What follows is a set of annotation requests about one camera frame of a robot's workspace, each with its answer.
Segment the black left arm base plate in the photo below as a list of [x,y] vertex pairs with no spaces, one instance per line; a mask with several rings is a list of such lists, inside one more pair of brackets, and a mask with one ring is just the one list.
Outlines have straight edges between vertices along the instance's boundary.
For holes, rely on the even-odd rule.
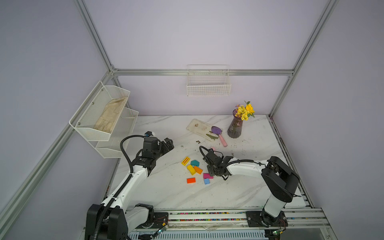
[[144,223],[137,227],[137,229],[160,229],[168,224],[168,220],[169,213],[155,212],[154,215],[150,217],[149,223]]

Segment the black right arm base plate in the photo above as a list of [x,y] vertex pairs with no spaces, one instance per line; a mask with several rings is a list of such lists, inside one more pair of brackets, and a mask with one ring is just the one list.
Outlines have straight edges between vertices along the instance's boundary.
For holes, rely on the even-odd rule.
[[280,211],[277,217],[272,217],[264,210],[247,211],[246,219],[249,227],[287,227],[288,221],[283,211]]

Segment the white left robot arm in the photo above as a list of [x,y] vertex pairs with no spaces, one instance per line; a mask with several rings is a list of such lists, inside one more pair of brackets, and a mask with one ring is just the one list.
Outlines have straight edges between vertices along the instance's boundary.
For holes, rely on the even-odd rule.
[[[124,143],[132,138],[143,139],[143,147],[131,160],[124,148]],[[87,212],[86,240],[128,240],[132,230],[139,226],[151,227],[154,223],[154,207],[136,204],[128,209],[130,201],[141,183],[150,175],[157,160],[174,149],[173,140],[159,140],[150,131],[144,135],[131,135],[120,142],[123,156],[128,162],[129,172],[113,191],[100,204],[93,204]]]

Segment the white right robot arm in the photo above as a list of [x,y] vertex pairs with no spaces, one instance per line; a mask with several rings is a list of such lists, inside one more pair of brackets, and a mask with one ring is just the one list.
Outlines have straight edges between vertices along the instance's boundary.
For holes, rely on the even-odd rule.
[[207,163],[210,176],[227,180],[230,176],[248,176],[263,179],[271,192],[266,201],[258,223],[271,227],[281,220],[280,214],[287,203],[297,197],[296,189],[300,183],[299,175],[279,157],[272,156],[266,161],[241,160],[233,156],[224,156],[221,152],[199,148],[203,160]]

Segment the magenta wood block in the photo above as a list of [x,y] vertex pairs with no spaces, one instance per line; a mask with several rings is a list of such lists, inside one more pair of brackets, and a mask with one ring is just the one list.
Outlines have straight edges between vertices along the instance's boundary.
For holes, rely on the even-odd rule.
[[203,173],[203,178],[204,179],[213,179],[214,177],[211,176],[209,173]]

